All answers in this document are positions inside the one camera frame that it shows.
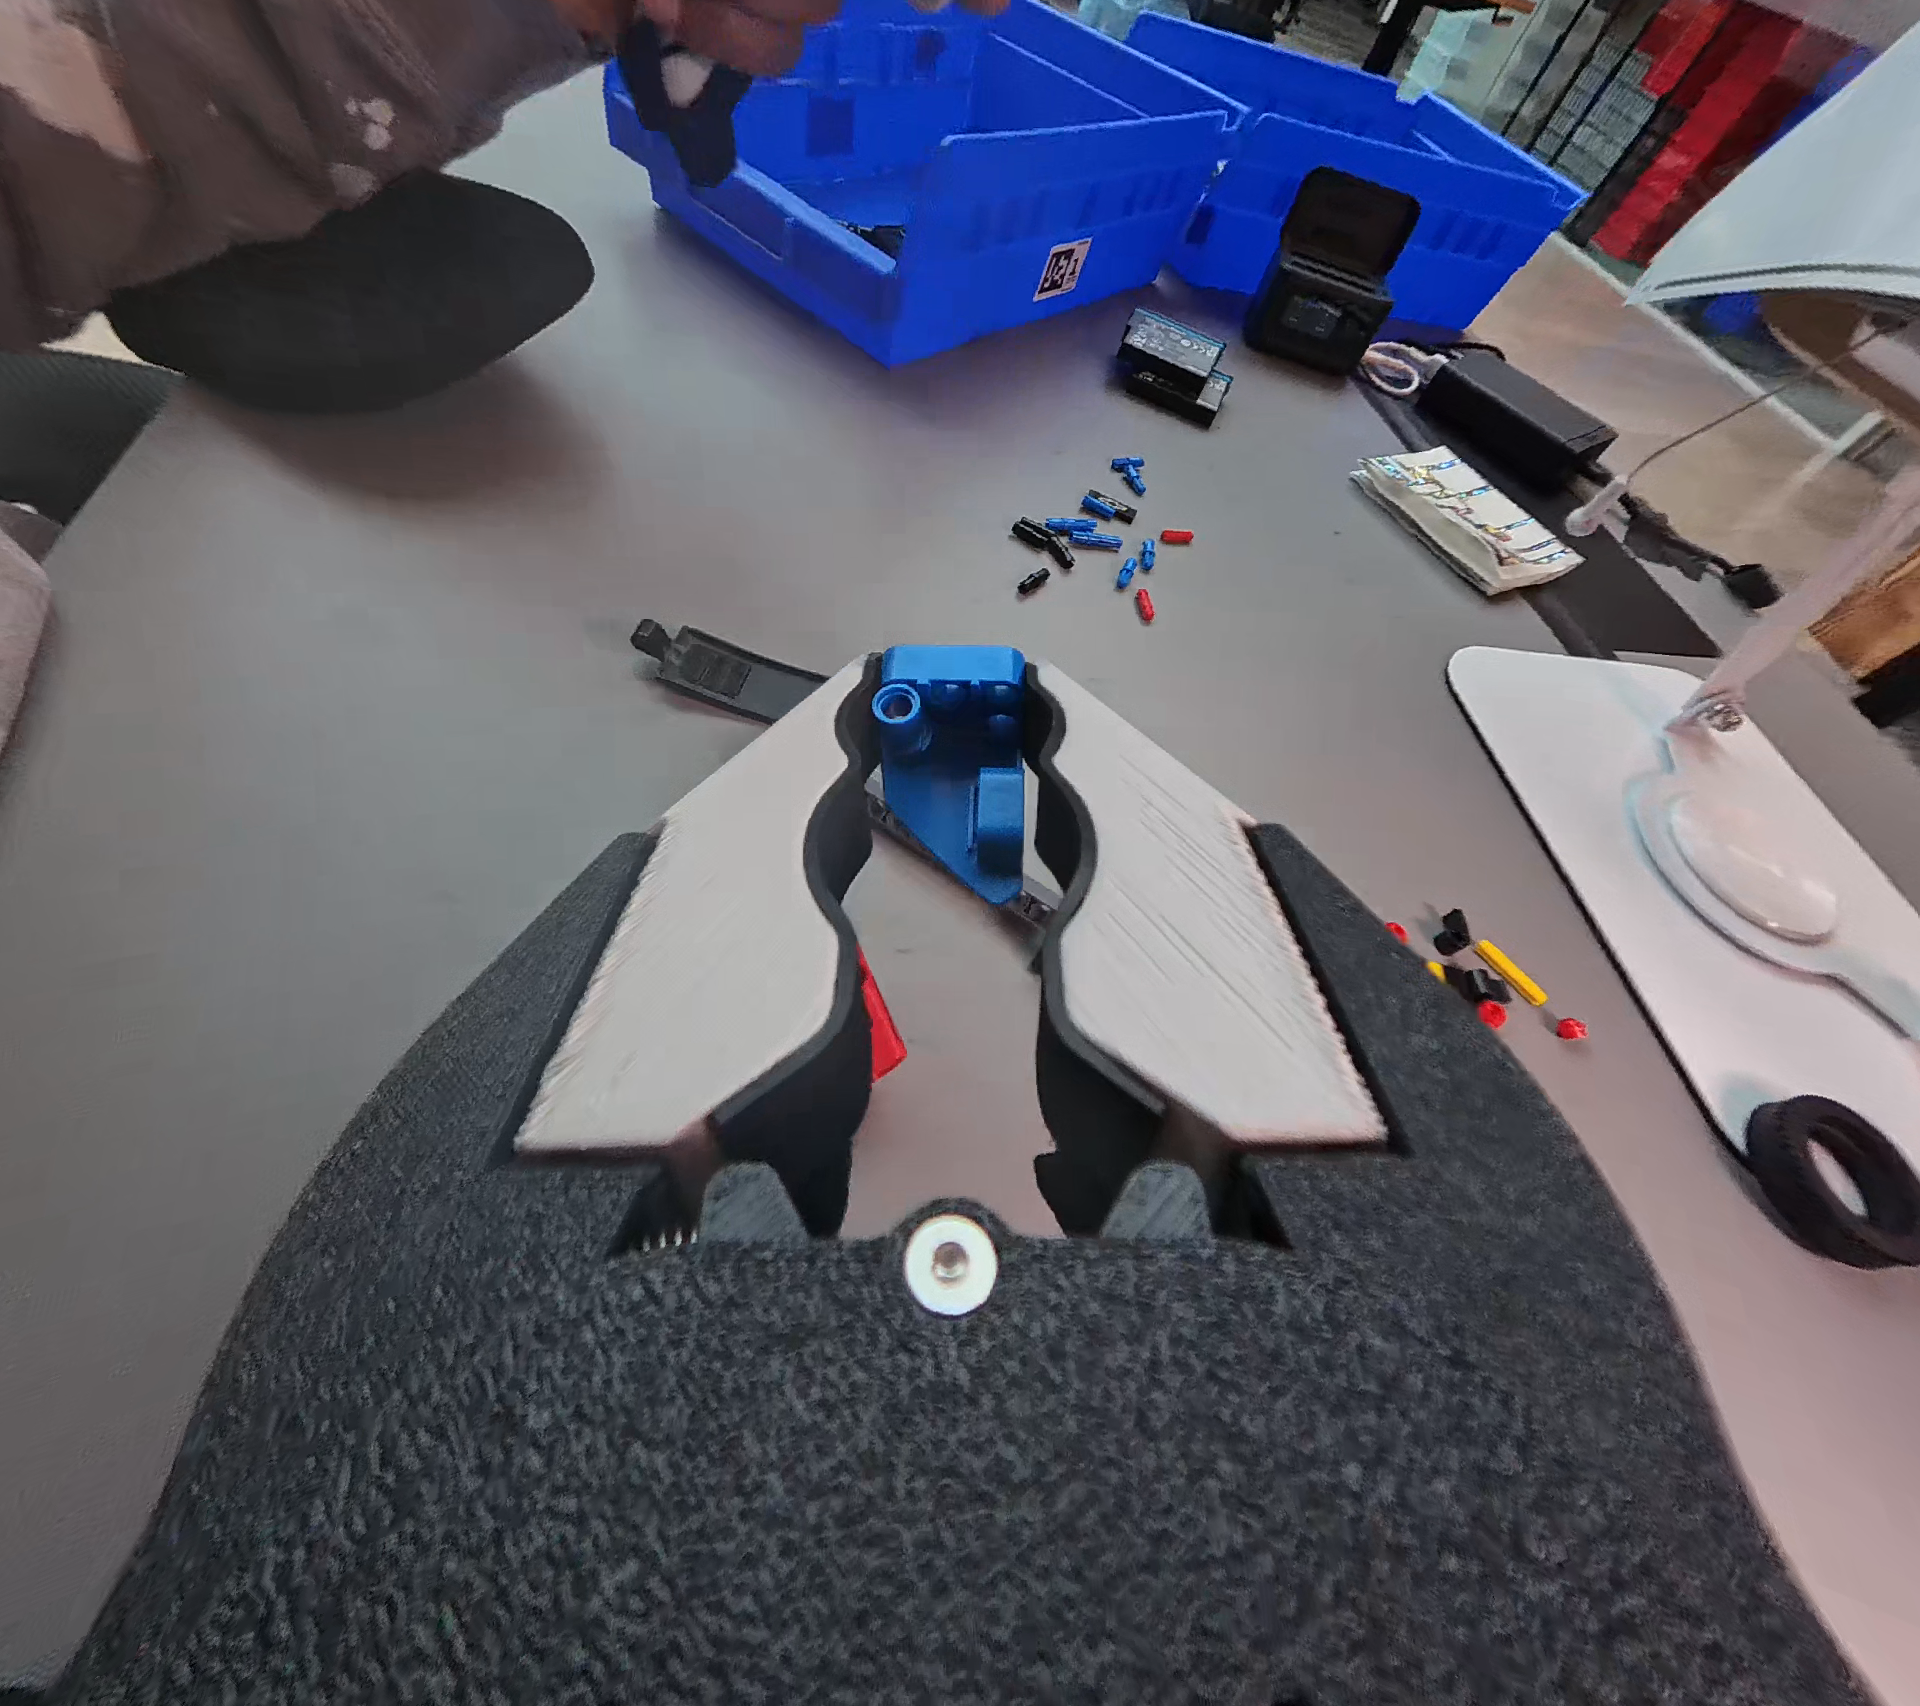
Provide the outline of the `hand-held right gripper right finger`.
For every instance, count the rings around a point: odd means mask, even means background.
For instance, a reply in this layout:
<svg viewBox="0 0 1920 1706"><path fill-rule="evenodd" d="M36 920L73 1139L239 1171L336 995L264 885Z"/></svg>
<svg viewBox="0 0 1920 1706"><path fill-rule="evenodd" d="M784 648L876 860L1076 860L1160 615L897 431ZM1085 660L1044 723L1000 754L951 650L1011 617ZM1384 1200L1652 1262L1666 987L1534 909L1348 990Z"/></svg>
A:
<svg viewBox="0 0 1920 1706"><path fill-rule="evenodd" d="M1253 814L1055 662L1026 669L1024 758L1033 848L1060 892L1044 1033L1234 1149L1387 1145Z"/></svg>

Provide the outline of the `red connector piece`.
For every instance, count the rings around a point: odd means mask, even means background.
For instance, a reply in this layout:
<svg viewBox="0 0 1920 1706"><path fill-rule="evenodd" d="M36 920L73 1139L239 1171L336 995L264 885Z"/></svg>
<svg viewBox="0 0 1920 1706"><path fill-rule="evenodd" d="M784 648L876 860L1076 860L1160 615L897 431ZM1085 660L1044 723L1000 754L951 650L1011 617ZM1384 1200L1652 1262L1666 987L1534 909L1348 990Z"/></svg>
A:
<svg viewBox="0 0 1920 1706"><path fill-rule="evenodd" d="M871 1082L880 1083L904 1063L908 1047L862 947L857 947L857 965L868 1022Z"/></svg>

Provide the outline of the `blue connector piece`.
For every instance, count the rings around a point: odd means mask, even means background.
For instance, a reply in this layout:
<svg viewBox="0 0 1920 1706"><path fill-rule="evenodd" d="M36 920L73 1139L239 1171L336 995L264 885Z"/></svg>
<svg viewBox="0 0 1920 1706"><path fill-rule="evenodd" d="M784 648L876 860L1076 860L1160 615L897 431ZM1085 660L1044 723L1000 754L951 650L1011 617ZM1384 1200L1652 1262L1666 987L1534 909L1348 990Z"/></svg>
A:
<svg viewBox="0 0 1920 1706"><path fill-rule="evenodd" d="M1004 643L897 643L872 697L884 803L993 905L1024 889L1026 672Z"/></svg>

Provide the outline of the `person's left forearm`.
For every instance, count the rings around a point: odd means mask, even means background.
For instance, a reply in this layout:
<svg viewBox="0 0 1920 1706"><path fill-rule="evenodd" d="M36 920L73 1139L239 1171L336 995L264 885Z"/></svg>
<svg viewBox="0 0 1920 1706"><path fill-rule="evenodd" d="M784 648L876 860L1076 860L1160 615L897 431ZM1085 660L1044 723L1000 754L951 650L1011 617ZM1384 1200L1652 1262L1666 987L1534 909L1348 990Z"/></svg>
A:
<svg viewBox="0 0 1920 1706"><path fill-rule="evenodd" d="M2 0L2 29L5 349L474 151L599 47L588 0Z"/></svg>

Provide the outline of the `grey desk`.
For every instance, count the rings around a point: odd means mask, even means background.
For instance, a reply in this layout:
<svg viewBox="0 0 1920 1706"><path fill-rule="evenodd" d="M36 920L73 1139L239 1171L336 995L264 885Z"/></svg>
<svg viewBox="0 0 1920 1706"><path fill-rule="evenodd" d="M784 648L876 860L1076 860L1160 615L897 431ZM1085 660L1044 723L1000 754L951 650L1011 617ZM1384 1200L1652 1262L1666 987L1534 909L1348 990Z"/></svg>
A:
<svg viewBox="0 0 1920 1706"><path fill-rule="evenodd" d="M1509 1046L1652 1256L1793 1572L1916 1702L1916 1276L1746 1195L1447 683L1560 654L1351 482L1367 398L1236 373L1196 429L1120 398L1128 297L888 371L668 229L599 80L469 163L594 285L390 415L184 390L50 553L5 758L5 1681L73 1653L264 1248L377 1082L605 849L751 730L643 678L645 615L815 669L895 641L1048 660L1381 920L1463 905L1584 1043ZM1108 563L1018 585L1018 514L1147 461L1159 622Z"/></svg>

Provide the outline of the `black ribbed panel piece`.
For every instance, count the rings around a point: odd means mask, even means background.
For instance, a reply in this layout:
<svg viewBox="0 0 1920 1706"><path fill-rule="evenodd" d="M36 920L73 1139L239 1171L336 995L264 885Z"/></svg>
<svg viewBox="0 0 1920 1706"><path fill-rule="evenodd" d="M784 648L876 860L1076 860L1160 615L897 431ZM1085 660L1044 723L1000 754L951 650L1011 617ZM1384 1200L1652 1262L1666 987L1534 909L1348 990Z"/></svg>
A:
<svg viewBox="0 0 1920 1706"><path fill-rule="evenodd" d="M805 705L828 675L757 654L692 624L643 617L630 634L640 675L662 691L761 727Z"/></svg>

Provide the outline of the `blue bin with square tag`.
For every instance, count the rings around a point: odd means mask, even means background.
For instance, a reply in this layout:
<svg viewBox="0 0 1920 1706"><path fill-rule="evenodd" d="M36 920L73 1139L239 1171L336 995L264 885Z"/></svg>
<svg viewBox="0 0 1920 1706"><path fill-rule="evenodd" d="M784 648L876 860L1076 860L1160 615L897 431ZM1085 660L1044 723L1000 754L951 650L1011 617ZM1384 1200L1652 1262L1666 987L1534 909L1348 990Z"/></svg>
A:
<svg viewBox="0 0 1920 1706"><path fill-rule="evenodd" d="M1239 115L1038 0L842 0L742 96L716 186L640 123L615 62L603 98L662 212L888 368L1153 285Z"/></svg>

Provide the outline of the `black battery pack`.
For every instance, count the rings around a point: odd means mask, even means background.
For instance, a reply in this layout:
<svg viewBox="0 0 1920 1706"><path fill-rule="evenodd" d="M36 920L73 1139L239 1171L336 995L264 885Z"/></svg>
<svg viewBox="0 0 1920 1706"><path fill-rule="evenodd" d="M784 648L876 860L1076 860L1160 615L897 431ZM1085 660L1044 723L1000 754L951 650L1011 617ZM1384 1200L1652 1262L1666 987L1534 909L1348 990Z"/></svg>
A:
<svg viewBox="0 0 1920 1706"><path fill-rule="evenodd" d="M1227 341L1137 306L1122 327L1116 365L1128 376L1148 376L1189 395L1201 394L1219 371Z"/></svg>
<svg viewBox="0 0 1920 1706"><path fill-rule="evenodd" d="M1213 429L1221 419L1234 376L1215 370L1201 380L1174 376L1153 365L1122 371L1120 385L1156 410L1184 419L1201 429Z"/></svg>

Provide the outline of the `folded paper leaflet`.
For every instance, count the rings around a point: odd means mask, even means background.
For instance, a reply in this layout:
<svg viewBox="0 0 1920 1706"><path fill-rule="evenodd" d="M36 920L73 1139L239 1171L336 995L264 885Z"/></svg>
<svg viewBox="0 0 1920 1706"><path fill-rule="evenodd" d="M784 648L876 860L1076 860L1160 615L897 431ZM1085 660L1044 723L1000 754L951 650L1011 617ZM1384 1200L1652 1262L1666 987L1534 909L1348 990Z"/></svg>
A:
<svg viewBox="0 0 1920 1706"><path fill-rule="evenodd" d="M1363 457L1357 490L1486 598L1547 587L1581 551L1447 446Z"/></svg>

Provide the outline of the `blue storage bin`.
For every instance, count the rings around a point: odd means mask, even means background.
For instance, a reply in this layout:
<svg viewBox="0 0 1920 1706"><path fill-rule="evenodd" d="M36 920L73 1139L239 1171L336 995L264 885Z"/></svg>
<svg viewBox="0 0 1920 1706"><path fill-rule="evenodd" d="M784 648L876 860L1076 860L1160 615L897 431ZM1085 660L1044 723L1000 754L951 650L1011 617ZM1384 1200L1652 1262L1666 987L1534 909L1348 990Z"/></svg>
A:
<svg viewBox="0 0 1920 1706"><path fill-rule="evenodd" d="M1363 68L1169 13L1142 16L1127 45L1236 108L1213 183L1169 257L1193 287L1255 294L1302 182L1327 165L1420 206L1387 274L1392 318L1467 332L1586 200L1451 100L1405 98Z"/></svg>

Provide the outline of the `black tape roll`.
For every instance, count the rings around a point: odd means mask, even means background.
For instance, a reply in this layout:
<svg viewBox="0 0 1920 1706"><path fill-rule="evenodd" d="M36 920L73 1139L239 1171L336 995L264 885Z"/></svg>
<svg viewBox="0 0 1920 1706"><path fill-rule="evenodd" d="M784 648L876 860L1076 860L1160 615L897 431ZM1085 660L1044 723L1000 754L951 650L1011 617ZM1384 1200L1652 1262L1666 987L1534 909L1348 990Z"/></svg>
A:
<svg viewBox="0 0 1920 1706"><path fill-rule="evenodd" d="M1857 1269L1918 1265L1918 1178L1900 1147L1843 1102L1799 1094L1758 1106L1745 1161L1790 1236Z"/></svg>

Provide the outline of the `black power adapter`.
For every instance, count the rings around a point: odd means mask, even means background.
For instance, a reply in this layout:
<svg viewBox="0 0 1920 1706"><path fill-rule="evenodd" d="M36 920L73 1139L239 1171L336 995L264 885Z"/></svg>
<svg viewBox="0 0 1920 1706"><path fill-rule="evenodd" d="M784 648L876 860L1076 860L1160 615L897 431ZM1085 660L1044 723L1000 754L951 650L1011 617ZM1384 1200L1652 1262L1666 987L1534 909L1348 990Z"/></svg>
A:
<svg viewBox="0 0 1920 1706"><path fill-rule="evenodd" d="M1614 426L1483 343L1443 353L1416 405L1441 429L1517 472L1534 472L1545 485L1596 466L1620 437Z"/></svg>

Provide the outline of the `stack of red blue crates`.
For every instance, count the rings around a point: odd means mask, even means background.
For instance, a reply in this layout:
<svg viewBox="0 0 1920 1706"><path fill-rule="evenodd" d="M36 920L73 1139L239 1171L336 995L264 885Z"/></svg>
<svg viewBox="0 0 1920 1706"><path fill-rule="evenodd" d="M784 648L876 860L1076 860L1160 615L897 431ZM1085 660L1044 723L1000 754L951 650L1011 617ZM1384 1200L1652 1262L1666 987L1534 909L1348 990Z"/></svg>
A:
<svg viewBox="0 0 1920 1706"><path fill-rule="evenodd" d="M1633 268L1877 59L1753 0L1666 0L1639 52L1654 109L1586 207L1586 244Z"/></svg>

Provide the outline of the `dark cloth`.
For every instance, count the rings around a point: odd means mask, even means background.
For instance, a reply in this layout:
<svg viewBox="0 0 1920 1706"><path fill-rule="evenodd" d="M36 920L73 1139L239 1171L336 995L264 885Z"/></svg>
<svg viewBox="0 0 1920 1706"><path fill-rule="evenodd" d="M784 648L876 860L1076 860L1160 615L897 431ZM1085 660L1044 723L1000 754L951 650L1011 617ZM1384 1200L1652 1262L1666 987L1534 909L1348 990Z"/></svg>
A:
<svg viewBox="0 0 1920 1706"><path fill-rule="evenodd" d="M491 182L410 173L310 231L117 291L142 360L264 414L432 398L515 353L594 285L581 234Z"/></svg>

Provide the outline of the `open instruction manual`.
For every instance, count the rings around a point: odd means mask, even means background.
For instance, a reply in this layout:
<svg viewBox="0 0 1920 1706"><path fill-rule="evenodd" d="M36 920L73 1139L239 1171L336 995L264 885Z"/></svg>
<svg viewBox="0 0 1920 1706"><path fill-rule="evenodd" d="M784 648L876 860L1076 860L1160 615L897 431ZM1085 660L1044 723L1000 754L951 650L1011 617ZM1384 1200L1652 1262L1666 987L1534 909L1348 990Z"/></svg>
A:
<svg viewBox="0 0 1920 1706"><path fill-rule="evenodd" d="M1918 302L1918 29L1754 157L1650 257L1631 303Z"/></svg>

